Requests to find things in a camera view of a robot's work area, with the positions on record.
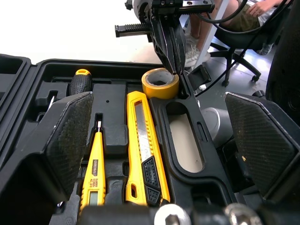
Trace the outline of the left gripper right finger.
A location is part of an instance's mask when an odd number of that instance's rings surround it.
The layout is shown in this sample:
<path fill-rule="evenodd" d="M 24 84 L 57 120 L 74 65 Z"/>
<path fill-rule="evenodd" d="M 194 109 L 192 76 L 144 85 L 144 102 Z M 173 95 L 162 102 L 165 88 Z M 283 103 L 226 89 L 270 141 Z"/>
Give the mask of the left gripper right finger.
<path fill-rule="evenodd" d="M 274 102 L 227 92 L 225 103 L 239 153 L 262 197 L 300 201 L 300 127 Z"/>

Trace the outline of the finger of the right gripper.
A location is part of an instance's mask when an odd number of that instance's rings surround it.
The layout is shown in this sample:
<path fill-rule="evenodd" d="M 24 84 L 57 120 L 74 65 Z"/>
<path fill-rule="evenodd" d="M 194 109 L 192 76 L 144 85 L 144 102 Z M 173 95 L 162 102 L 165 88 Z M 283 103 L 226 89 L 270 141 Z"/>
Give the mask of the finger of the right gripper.
<path fill-rule="evenodd" d="M 168 21 L 164 17 L 152 16 L 150 29 L 154 50 L 157 56 L 163 66 L 171 74 L 175 74 L 174 49 Z"/>
<path fill-rule="evenodd" d="M 171 65 L 172 72 L 181 75 L 186 61 L 186 38 L 180 21 L 170 21 Z"/>

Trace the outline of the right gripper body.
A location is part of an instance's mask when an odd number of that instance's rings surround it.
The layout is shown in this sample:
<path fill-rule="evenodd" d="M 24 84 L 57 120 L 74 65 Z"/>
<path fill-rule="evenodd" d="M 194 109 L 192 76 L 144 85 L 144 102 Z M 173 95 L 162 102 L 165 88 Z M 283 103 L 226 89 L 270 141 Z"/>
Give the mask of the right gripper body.
<path fill-rule="evenodd" d="M 215 7 L 212 0 L 127 0 L 127 10 L 133 10 L 139 19 L 138 24 L 116 25 L 117 38 L 147 35 L 152 42 L 150 21 L 152 16 L 181 16 L 199 13 L 211 13 Z"/>

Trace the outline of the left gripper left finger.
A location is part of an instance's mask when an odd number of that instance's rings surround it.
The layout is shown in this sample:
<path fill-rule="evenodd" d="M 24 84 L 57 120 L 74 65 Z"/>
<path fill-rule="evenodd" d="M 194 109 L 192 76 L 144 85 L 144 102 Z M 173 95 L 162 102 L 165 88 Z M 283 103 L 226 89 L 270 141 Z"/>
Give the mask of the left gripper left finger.
<path fill-rule="evenodd" d="M 51 106 L 0 171 L 0 222 L 46 225 L 69 200 L 89 131 L 93 94 L 65 97 Z"/>

